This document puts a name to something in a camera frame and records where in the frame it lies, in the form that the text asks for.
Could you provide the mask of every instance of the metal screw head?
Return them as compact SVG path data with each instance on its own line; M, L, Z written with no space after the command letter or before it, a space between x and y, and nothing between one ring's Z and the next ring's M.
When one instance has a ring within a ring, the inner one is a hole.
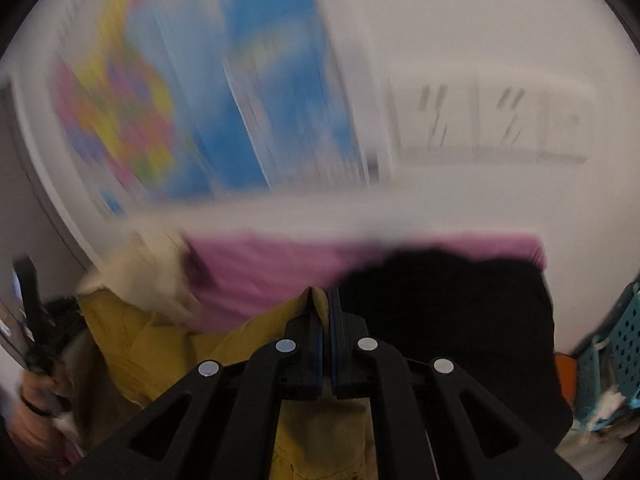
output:
M296 349L296 342L293 339L281 339L276 343L276 350L283 354L288 354Z
M198 373L203 377L211 377L220 371L220 365L215 361L204 361L198 366Z
M433 367L441 374L450 374L453 371L453 363L448 359L436 359Z
M358 341L358 348L365 352L371 352L378 348L378 342L372 337L363 337Z

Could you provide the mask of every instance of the bracelet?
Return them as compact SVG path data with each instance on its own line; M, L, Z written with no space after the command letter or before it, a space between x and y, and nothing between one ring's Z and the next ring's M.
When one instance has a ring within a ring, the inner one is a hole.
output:
M22 403L29 408L33 413L35 413L37 416L42 416L45 418L51 418L53 417L53 413L51 412L47 412L46 410L41 410L40 408L38 408L37 406L34 406L33 404L31 404L25 397L24 394L22 393L22 389L20 389L20 400L22 401Z

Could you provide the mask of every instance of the pink cloth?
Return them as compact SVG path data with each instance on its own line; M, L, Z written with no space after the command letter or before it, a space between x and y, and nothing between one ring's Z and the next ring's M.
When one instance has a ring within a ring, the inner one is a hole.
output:
M308 286L327 288L352 270L381 262L398 249L440 249L472 260L517 258L546 267L535 235L461 234L411 240L403 245L300 243L245 235L189 238L191 291L202 304L197 327L228 332L292 298Z

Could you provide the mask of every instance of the yellow cloth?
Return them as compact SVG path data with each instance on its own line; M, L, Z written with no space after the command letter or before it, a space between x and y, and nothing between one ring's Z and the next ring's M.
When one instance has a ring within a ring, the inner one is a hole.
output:
M314 288L316 311L328 327L327 298ZM108 290L81 301L87 325L111 378L132 402L146 406L199 362L247 360L284 335L287 321L303 313L308 292L227 334L193 334L162 314L142 312ZM271 463L273 480L377 478L368 400L284 401Z

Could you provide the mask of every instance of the white wall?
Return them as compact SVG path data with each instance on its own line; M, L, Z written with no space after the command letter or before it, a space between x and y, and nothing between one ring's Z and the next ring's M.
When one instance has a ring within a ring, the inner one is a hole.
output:
M91 256L131 229L158 226L297 237L534 231L548 251L561 351L594 328L640 266L640 59L603 0L347 0L366 45L373 101L384 101L397 62L498 64L594 85L597 136L582 166L396 166L391 182L366 192L167 207L128 221L107 221L91 204L47 95L65 1L41 1L0 70L16 85L34 164Z
M0 346L0 415L7 418L18 398L22 367Z

